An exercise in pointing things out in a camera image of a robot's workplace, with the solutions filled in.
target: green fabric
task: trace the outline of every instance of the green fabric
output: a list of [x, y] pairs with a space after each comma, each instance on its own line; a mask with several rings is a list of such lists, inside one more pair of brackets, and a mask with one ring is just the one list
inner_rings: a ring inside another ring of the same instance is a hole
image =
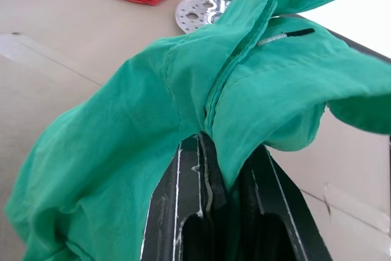
[[[325, 104], [391, 133], [391, 66], [311, 21], [272, 18], [332, 0], [234, 0], [216, 24], [161, 39], [57, 118], [27, 158], [6, 213], [24, 260], [139, 260], [150, 196], [178, 143], [205, 131], [230, 189], [261, 143], [299, 150]], [[263, 46], [306, 28], [314, 34]]]

